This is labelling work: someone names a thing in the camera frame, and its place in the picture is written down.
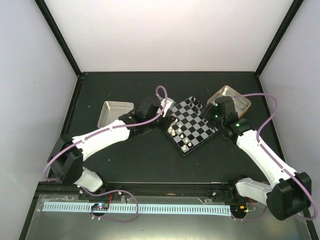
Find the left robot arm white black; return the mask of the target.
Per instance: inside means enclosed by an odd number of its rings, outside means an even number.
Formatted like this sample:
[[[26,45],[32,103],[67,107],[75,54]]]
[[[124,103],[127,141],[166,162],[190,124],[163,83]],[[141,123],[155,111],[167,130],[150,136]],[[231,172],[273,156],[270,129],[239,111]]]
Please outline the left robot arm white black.
[[[144,135],[154,128],[168,127],[173,118],[168,113],[175,102],[168,97],[151,96],[138,108],[118,117],[110,124],[80,136],[61,136],[47,161],[44,172],[51,169],[55,177],[64,185],[85,188],[97,200],[108,192],[98,173],[84,167],[83,162],[95,153],[119,142]]]

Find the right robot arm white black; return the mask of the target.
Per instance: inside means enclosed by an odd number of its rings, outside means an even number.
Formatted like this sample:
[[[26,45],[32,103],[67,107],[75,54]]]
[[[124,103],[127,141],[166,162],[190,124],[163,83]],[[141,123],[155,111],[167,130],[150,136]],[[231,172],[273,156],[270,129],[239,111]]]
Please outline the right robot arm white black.
[[[236,181],[227,189],[230,200],[238,202],[243,197],[256,200],[280,221],[310,207],[313,216],[303,219],[312,221],[318,217],[311,177],[290,167],[260,137],[260,128],[253,130],[246,119],[238,117],[233,97],[216,98],[203,108],[201,116],[243,150],[268,180],[267,184],[249,177]]]

